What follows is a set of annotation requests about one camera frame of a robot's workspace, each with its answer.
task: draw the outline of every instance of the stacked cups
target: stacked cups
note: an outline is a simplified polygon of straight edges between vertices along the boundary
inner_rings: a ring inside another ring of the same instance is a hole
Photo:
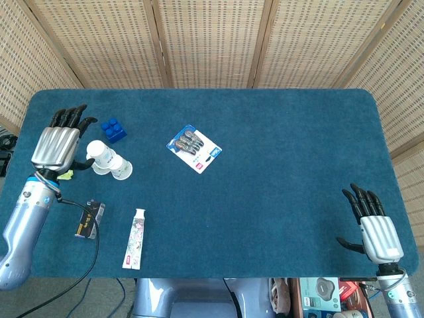
[[[87,159],[94,158],[91,166],[96,174],[109,172],[117,180],[127,179],[133,172],[133,165],[119,156],[100,140],[93,140],[87,146]]]

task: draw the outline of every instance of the woven room divider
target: woven room divider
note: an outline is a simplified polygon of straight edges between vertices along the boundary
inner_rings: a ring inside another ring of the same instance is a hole
[[[0,125],[53,87],[362,87],[424,246],[424,0],[2,0]]]

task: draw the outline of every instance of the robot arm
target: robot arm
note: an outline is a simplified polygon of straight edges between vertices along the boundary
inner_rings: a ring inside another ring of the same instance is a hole
[[[36,173],[26,180],[3,231],[8,252],[0,256],[0,290],[19,287],[29,277],[32,252],[54,201],[53,189],[59,186],[57,177],[69,169],[84,170],[93,164],[94,159],[85,163],[74,161],[82,134],[90,123],[97,121],[88,117],[80,122],[85,108],[87,105],[56,112],[38,140],[31,159]]]
[[[355,184],[355,192],[343,194],[349,200],[362,233],[362,244],[352,244],[338,237],[338,242],[354,252],[366,254],[378,265],[377,278],[392,318],[421,318],[415,293],[406,271],[398,266],[403,257],[402,246],[392,219],[387,217],[378,196]]]

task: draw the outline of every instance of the toothpaste tube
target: toothpaste tube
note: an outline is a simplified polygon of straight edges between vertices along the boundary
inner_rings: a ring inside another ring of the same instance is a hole
[[[125,252],[122,268],[139,270],[141,264],[141,249],[144,234],[144,210],[136,209],[132,220],[130,237],[128,238],[127,251]]]

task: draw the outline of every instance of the blue table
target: blue table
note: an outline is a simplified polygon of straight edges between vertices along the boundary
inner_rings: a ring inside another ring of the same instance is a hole
[[[128,136],[112,147],[130,160],[125,181],[75,172],[65,198],[106,204],[92,276],[272,277],[369,276],[376,267],[339,246],[360,242],[342,188],[374,190],[397,228],[409,273],[417,249],[375,101],[360,89],[143,89],[38,92],[11,160],[0,202],[4,228],[27,176],[30,158],[54,112],[87,103],[86,116],[116,117]],[[192,124],[222,149],[199,175],[167,148]],[[94,124],[76,158],[93,139]],[[142,269],[121,268],[136,208],[146,209]],[[94,242],[75,238],[80,211],[53,205],[34,251],[35,276],[79,276]],[[5,244],[0,244],[0,254]]]

